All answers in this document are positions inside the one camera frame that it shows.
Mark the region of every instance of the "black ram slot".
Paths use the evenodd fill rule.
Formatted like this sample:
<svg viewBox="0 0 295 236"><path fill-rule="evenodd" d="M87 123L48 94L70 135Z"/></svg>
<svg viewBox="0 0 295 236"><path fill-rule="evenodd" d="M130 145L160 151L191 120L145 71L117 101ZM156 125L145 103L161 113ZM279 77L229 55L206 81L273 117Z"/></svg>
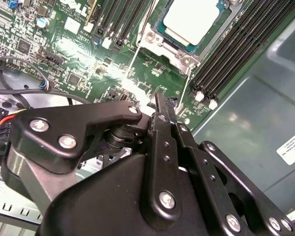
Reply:
<svg viewBox="0 0 295 236"><path fill-rule="evenodd" d="M134 10L134 14L132 14L132 16L130 17L129 22L127 23L127 25L125 26L125 28L123 29L116 45L117 47L121 47L124 43L124 41L126 40L131 28L133 27L133 24L135 22L135 20L138 19L138 16L140 14L140 12L142 11L143 7L146 5L146 3L149 2L149 0L140 0L137 7Z"/></svg>
<svg viewBox="0 0 295 236"><path fill-rule="evenodd" d="M202 66L200 71L197 73L196 78L194 79L194 84L196 86L200 85L202 80L204 79L204 74L207 73L209 68L212 68L212 64L214 64L221 55L225 52L225 50L230 47L234 39L236 38L238 32L242 30L242 27L249 22L250 18L260 10L264 4L267 4L269 1L264 0L260 2L258 0L253 1L248 8L246 9L244 15L239 19L239 21L233 26L232 30L228 33L226 38L221 42L215 52L210 56L208 61Z"/></svg>
<svg viewBox="0 0 295 236"><path fill-rule="evenodd" d="M110 2L109 0L105 0L105 1L104 1L103 6L102 6L101 8L98 9L97 15L95 15L96 10L94 11L94 17L95 17L95 18L94 18L94 22L95 22L95 23L98 24L98 22L100 21L100 19L103 17L103 15L104 15L104 11L105 11L105 9L107 8L109 2Z"/></svg>
<svg viewBox="0 0 295 236"><path fill-rule="evenodd" d="M127 10L128 10L128 7L131 5L131 3L133 2L133 0L127 0L125 5L123 6L122 10L121 10L121 13L115 23L115 26L112 30L112 32L114 32L114 34L117 33L117 30L121 27L121 24L122 22L124 21L126 15L127 15Z"/></svg>
<svg viewBox="0 0 295 236"><path fill-rule="evenodd" d="M280 0L277 1L277 4L272 5L266 12L262 12L260 15L267 15L266 18L258 17L259 20L255 21L253 25L249 28L248 32L243 32L238 42L234 45L234 50L229 49L226 51L227 58L220 61L220 64L217 68L221 68L215 74L211 73L209 75L210 81L203 85L205 90L211 91L214 87L218 86L219 83L223 81L223 77L219 76L219 74L228 73L234 66L234 64L238 63L240 57L244 55L243 53L247 50L247 48L252 47L255 40L257 40L262 32L268 27L269 22L275 18L277 12L282 9L282 7L286 4L286 1Z"/></svg>
<svg viewBox="0 0 295 236"><path fill-rule="evenodd" d="M229 59L230 54L227 53L227 51L232 48L237 49L242 43L243 38L250 34L250 31L255 27L255 24L259 22L260 18L264 16L268 9L278 1L280 0L267 1L265 4L262 4L257 13L255 13L254 17L248 18L248 21L237 30L237 34L231 41L231 44L225 45L224 48L219 51L217 59L211 63L213 65L211 65L208 70L203 72L201 75L203 79L200 83L204 90L206 89L206 85L211 83L211 79L216 71L215 68L221 68L223 65L223 60Z"/></svg>
<svg viewBox="0 0 295 236"><path fill-rule="evenodd" d="M227 76L227 78L219 84L218 87L215 87L214 90L212 90L212 94L217 96L230 82L230 80L240 71L240 69L250 60L250 58L259 50L259 48L264 45L268 39L268 37L275 31L276 27L283 22L284 18L293 10L295 7L295 0L291 0L289 2L290 4L284 8L282 12L279 13L278 18L276 18L272 24L267 29L267 32L261 37L261 39L257 42L255 42L254 47L252 50L248 53L246 53L245 58L242 60L239 60L239 64L236 68L234 68L231 73Z"/></svg>
<svg viewBox="0 0 295 236"><path fill-rule="evenodd" d="M101 27L97 30L97 33L102 36L104 35L104 32L108 29L113 17L115 16L116 14L116 11L119 7L119 4L120 4L121 0L115 0L113 2L113 4L111 5L108 13L106 14L106 17L105 17L105 20L104 20L104 23L101 24Z"/></svg>

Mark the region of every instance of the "capacitor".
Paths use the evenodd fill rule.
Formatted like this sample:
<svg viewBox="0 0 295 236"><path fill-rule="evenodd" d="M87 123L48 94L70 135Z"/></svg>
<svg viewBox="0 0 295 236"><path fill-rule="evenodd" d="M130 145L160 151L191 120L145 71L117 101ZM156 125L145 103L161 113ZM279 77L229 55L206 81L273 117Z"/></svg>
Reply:
<svg viewBox="0 0 295 236"><path fill-rule="evenodd" d="M36 25L41 29L45 29L49 26L49 20L46 17L38 18L36 20Z"/></svg>

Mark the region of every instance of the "cable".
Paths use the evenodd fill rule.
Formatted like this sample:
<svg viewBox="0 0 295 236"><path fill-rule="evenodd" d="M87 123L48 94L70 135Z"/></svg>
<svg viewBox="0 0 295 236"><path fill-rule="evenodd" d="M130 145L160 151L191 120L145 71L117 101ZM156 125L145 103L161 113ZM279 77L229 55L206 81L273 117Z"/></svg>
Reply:
<svg viewBox="0 0 295 236"><path fill-rule="evenodd" d="M85 98L81 98L79 96L65 93L58 91L56 89L52 89L51 91L45 91L42 89L19 89L19 90L5 90L5 89L0 89L0 94L9 94L9 95L15 95L15 94L52 94L52 95L58 95L62 97L67 97L71 98L73 100L76 100L78 102L81 102L83 104L89 104L90 102L86 100Z"/></svg>
<svg viewBox="0 0 295 236"><path fill-rule="evenodd" d="M4 123L6 123L8 120L11 120L13 118L15 118L16 115L11 115L11 116L7 116L5 118L3 118L2 120L0 120L0 125L3 125Z"/></svg>
<svg viewBox="0 0 295 236"><path fill-rule="evenodd" d="M38 69L35 65L33 65L32 63L30 63L29 61L22 59L22 58L17 58L17 57L9 57L9 56L4 56L4 57L0 57L0 61L2 60L19 60L27 65L30 65L34 70L37 71L37 73L40 75L40 77L46 82L46 87L45 89L48 90L49 89L49 80L47 79L47 77L43 74L43 72L40 71L40 69Z"/></svg>
<svg viewBox="0 0 295 236"><path fill-rule="evenodd" d="M4 79L3 72L0 70L0 82L5 87L5 89L13 89ZM23 106L23 108L28 109L30 108L29 102L20 94L13 95Z"/></svg>
<svg viewBox="0 0 295 236"><path fill-rule="evenodd" d="M67 100L68 100L69 106L72 106L73 105L72 99L67 97Z"/></svg>

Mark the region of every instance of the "red wire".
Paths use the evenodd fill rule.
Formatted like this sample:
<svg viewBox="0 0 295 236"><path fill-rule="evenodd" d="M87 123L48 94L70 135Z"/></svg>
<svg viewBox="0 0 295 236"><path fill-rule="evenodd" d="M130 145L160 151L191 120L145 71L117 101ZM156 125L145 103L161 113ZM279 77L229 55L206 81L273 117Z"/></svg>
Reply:
<svg viewBox="0 0 295 236"><path fill-rule="evenodd" d="M0 120L0 125L3 125L4 123L6 123L8 120L15 118L16 115L10 115L7 116L5 118L3 118L2 120Z"/></svg>

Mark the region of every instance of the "connector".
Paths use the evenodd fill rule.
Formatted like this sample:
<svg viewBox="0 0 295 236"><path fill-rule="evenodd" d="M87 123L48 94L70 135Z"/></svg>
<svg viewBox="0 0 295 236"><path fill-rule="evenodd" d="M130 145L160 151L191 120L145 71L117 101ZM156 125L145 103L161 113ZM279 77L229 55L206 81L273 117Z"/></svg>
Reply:
<svg viewBox="0 0 295 236"><path fill-rule="evenodd" d="M15 9L19 6L19 2L18 1L10 1L8 3L8 7L11 8L11 9Z"/></svg>

